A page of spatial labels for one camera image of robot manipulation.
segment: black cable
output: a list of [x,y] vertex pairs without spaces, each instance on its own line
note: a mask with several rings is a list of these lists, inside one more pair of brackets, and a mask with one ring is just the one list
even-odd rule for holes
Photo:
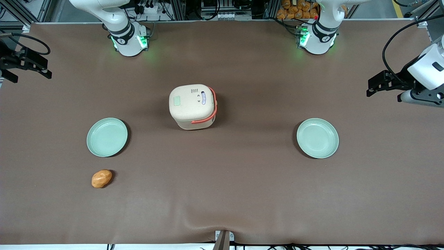
[[124,10],[125,10],[125,13],[127,14],[127,17],[128,17],[129,20],[131,20],[131,18],[132,18],[133,20],[136,20],[136,18],[135,18],[134,16],[131,16],[131,17],[130,17],[130,15],[128,15],[128,11],[127,11],[127,9],[124,9]]
[[438,2],[438,0],[435,0],[422,14],[418,17],[418,19],[421,19],[425,13],[427,13],[435,4]]
[[[18,34],[18,33],[11,33],[11,35],[12,35],[12,36],[21,36],[21,37],[25,37],[25,38],[28,38],[28,39],[34,40],[34,41],[40,43],[41,45],[45,46],[45,48],[46,48],[48,51],[45,52],[45,53],[42,53],[42,52],[38,52],[38,51],[36,51],[36,53],[39,54],[39,55],[45,56],[45,55],[49,55],[49,53],[51,53],[51,49],[49,48],[49,46],[48,46],[46,43],[44,43],[42,40],[40,40],[40,39],[37,39],[37,38],[32,37],[32,36],[24,35],[24,34]],[[18,45],[20,45],[20,46],[22,46],[22,47],[26,47],[25,45],[19,43],[16,39],[14,39],[14,38],[11,37],[11,36],[9,37],[9,39],[11,39],[13,42],[15,42],[16,44],[18,44]]]
[[[272,19],[272,20],[275,20],[277,23],[279,23],[280,25],[283,25],[283,26],[286,26],[286,27],[289,27],[289,28],[296,28],[296,25],[290,25],[290,24],[285,24],[283,21],[280,21],[279,19],[277,19],[276,17],[267,17],[267,18],[265,18],[265,19]],[[297,18],[293,18],[294,20],[297,20],[297,21],[300,21],[300,22],[302,22],[302,23],[304,23],[304,24],[311,24],[311,23],[309,23],[309,22],[306,22],[306,21],[304,21],[304,20],[301,20],[301,19],[297,19]]]
[[400,4],[398,1],[393,0],[393,2],[395,2],[397,5],[401,6],[401,7],[408,7],[408,5],[406,4]]
[[422,22],[425,22],[425,21],[429,21],[429,20],[433,20],[433,19],[437,19],[437,18],[441,18],[441,17],[444,17],[444,14],[441,14],[441,15],[437,15],[437,16],[432,16],[432,17],[429,17],[429,18],[425,18],[425,19],[421,19],[421,20],[418,20],[418,21],[415,21],[415,22],[413,22],[413,23],[411,23],[411,24],[408,24],[408,25],[406,25],[406,26],[404,26],[404,27],[402,27],[402,28],[400,28],[398,31],[396,31],[395,32],[395,34],[393,34],[393,36],[392,37],[390,37],[390,39],[387,41],[387,43],[385,44],[385,46],[384,46],[384,48],[382,49],[382,61],[384,62],[384,65],[385,65],[385,67],[387,68],[387,70],[403,85],[403,86],[405,86],[405,87],[408,87],[408,85],[407,85],[407,83],[406,82],[404,82],[403,80],[401,80],[394,72],[393,72],[393,70],[390,68],[390,66],[389,66],[389,64],[387,63],[387,61],[386,61],[386,59],[385,59],[385,50],[387,49],[387,47],[389,46],[389,44],[390,44],[390,42],[393,40],[393,38],[395,38],[395,36],[397,36],[399,33],[401,33],[403,30],[405,30],[405,29],[407,29],[408,27],[411,27],[411,26],[413,26],[413,25],[415,25],[415,24],[418,24],[418,23],[422,23]]
[[4,17],[4,15],[6,14],[6,9],[4,9],[1,6],[0,6],[0,14],[1,14],[0,19],[2,19]]
[[220,3],[219,3],[219,0],[215,0],[215,1],[216,1],[216,7],[214,8],[214,13],[213,13],[212,17],[210,17],[210,18],[208,18],[208,19],[205,19],[204,17],[202,17],[202,16],[199,15],[199,13],[198,13],[199,6],[198,6],[197,4],[200,2],[200,0],[196,0],[196,1],[194,2],[194,13],[196,14],[196,16],[197,16],[200,20],[206,20],[206,21],[209,21],[209,20],[215,18],[215,17],[218,15],[219,10],[221,9],[221,5],[220,5]]
[[233,5],[236,9],[247,10],[251,9],[253,2],[251,1],[249,5],[236,5],[236,0],[231,0],[231,5]]
[[170,11],[166,8],[165,2],[164,0],[160,0],[159,1],[160,5],[162,6],[163,10],[165,11],[166,15],[173,21],[174,18],[173,16],[170,14]]

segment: light green plate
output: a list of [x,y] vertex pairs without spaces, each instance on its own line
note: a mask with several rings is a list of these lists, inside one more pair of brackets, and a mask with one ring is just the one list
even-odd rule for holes
[[328,121],[310,118],[301,123],[296,133],[302,151],[314,158],[327,158],[336,152],[339,136]]
[[88,132],[86,145],[99,157],[117,154],[128,139],[128,129],[116,118],[105,118],[96,122]]

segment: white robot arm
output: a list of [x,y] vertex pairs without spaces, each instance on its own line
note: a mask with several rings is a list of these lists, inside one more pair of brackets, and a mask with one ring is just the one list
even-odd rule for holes
[[303,24],[306,31],[299,38],[299,45],[308,52],[320,55],[333,46],[336,31],[345,16],[344,4],[362,4],[370,0],[316,0],[321,7],[319,18],[311,24]]
[[367,96],[382,90],[405,90],[398,102],[444,108],[444,36],[407,63],[394,76],[388,70],[369,79]]
[[130,0],[69,0],[77,9],[99,18],[111,34],[115,48],[124,56],[135,56],[148,48],[147,28],[130,22],[119,6]]

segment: metal bracket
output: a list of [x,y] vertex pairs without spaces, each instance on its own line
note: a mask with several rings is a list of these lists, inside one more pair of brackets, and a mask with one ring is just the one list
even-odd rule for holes
[[[230,234],[230,241],[234,242],[234,234],[231,233],[230,231],[227,231],[227,232]],[[215,234],[215,237],[214,237],[215,241],[218,240],[220,233],[221,233],[221,231],[216,231],[216,234]]]
[[29,27],[28,26],[23,26],[22,27],[22,32],[23,33],[29,33]]
[[427,28],[427,21],[416,24],[418,28]]
[[216,231],[216,243],[213,250],[230,250],[231,238],[234,241],[234,234],[229,231]]

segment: brown table mat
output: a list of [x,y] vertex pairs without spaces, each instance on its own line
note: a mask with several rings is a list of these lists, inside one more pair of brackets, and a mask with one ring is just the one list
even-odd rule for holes
[[[443,242],[443,110],[365,96],[409,22],[346,21],[321,56],[274,22],[159,24],[134,58],[100,25],[32,25],[53,78],[14,70],[19,83],[0,89],[0,243],[206,242],[220,229],[250,244]],[[428,44],[409,28],[387,60],[398,71]],[[216,91],[219,112],[184,131],[168,95],[194,83]],[[116,157],[86,147],[105,117],[131,130]],[[339,133],[330,158],[298,149],[311,117]],[[117,176],[98,190],[100,169]]]

